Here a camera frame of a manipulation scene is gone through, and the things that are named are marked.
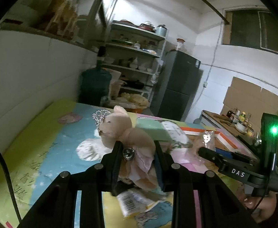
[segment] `wall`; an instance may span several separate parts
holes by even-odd
[[[212,4],[222,13],[224,9],[265,8],[259,0],[216,0]],[[226,91],[234,76],[278,95],[278,55],[258,49],[221,45],[222,32],[221,19],[205,7],[192,53],[193,57],[201,61],[201,69],[204,72],[193,102],[194,106],[186,118],[187,122],[199,118],[202,110],[220,113]],[[219,45],[209,74],[208,85],[203,88],[203,82],[213,62],[217,41]]]
[[[46,106],[76,100],[79,71],[95,57],[84,48],[22,32],[0,31],[0,151]]]
[[[114,20],[126,19],[136,25],[145,21],[155,27],[165,24],[169,30],[168,41],[176,44],[177,38],[184,39],[185,47],[191,53],[203,7],[200,0],[118,0],[113,13]]]

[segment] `gray refrigerator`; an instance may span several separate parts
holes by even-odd
[[[186,119],[202,76],[200,63],[181,51],[166,54],[150,105],[154,116]]]

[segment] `green light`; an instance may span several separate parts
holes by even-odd
[[[273,127],[271,128],[271,133],[272,133],[273,135],[278,134],[278,127],[273,126]]]

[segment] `tiara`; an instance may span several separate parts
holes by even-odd
[[[97,129],[99,129],[100,123],[110,113],[111,113],[110,111],[103,109],[103,110],[100,110],[100,111],[96,111],[94,114],[92,114],[92,118],[95,120],[95,124],[97,126]]]

